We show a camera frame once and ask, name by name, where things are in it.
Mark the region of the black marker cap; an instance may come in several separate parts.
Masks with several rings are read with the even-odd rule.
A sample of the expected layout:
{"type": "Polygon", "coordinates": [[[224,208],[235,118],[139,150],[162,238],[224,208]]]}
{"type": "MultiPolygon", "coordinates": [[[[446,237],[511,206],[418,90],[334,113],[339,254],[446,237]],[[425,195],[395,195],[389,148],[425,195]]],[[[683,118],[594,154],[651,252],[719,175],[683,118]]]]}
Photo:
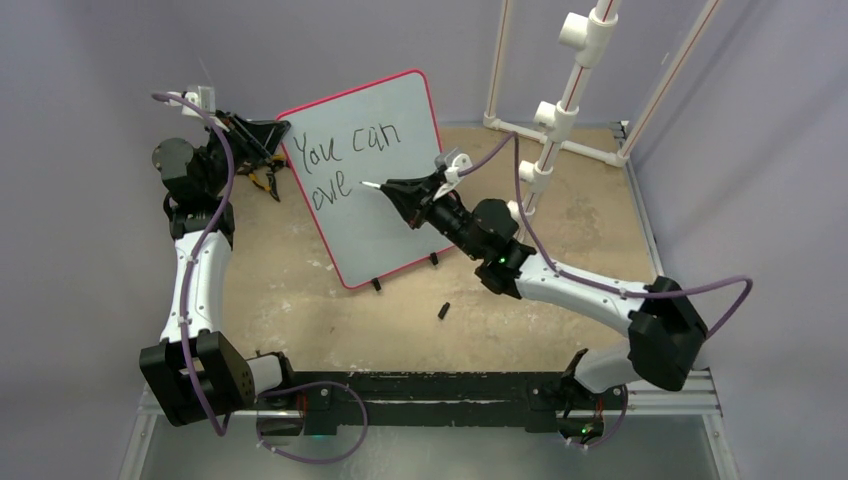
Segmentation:
{"type": "Polygon", "coordinates": [[[437,314],[437,317],[438,317],[438,319],[439,319],[439,320],[443,320],[443,319],[445,318],[445,316],[446,316],[446,314],[448,313],[448,311],[449,311],[450,307],[451,307],[451,304],[450,304],[449,302],[445,302],[445,303],[441,306],[441,308],[440,308],[440,310],[439,310],[439,312],[438,312],[438,314],[437,314]]]}

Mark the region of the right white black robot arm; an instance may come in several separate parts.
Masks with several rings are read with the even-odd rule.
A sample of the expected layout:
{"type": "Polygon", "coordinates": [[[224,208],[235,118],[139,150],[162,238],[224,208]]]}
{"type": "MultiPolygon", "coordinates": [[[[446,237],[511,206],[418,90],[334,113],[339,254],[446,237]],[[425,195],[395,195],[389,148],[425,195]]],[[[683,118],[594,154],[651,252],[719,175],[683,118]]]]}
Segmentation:
{"type": "Polygon", "coordinates": [[[612,387],[644,380],[666,391],[684,386],[707,327],[678,283],[625,282],[555,262],[519,242],[518,222],[502,199],[466,208],[452,193],[439,195],[442,176],[388,180],[376,185],[412,229],[429,225],[469,258],[492,293],[548,303],[595,320],[621,334],[606,350],[572,359],[561,381],[564,399],[584,407],[612,387]]]}

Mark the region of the pink framed whiteboard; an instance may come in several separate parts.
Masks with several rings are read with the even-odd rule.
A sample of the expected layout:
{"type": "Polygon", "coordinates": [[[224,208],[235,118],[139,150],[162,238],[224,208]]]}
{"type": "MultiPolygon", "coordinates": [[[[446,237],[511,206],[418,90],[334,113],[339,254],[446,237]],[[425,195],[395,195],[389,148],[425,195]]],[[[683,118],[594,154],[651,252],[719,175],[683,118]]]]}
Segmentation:
{"type": "Polygon", "coordinates": [[[356,289],[440,254],[452,243],[411,229],[360,181],[425,177],[441,153],[428,80],[411,69],[279,114],[289,159],[340,283],[356,289]]]}

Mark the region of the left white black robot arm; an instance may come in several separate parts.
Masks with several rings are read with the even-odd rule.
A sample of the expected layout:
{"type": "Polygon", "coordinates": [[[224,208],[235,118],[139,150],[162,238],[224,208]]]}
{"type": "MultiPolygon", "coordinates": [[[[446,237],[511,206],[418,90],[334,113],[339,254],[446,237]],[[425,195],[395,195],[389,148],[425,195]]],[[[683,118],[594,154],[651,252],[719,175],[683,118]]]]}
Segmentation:
{"type": "Polygon", "coordinates": [[[238,174],[283,167],[274,155],[291,125],[223,111],[214,118],[222,133],[211,133],[206,145],[169,138],[152,153],[167,190],[163,210],[178,266],[166,326],[155,345],[141,350],[139,366],[172,425],[210,420],[224,430],[230,415],[252,408],[258,395],[275,409],[289,407],[298,395],[283,353],[246,359],[221,331],[236,231],[224,195],[238,174]]]}

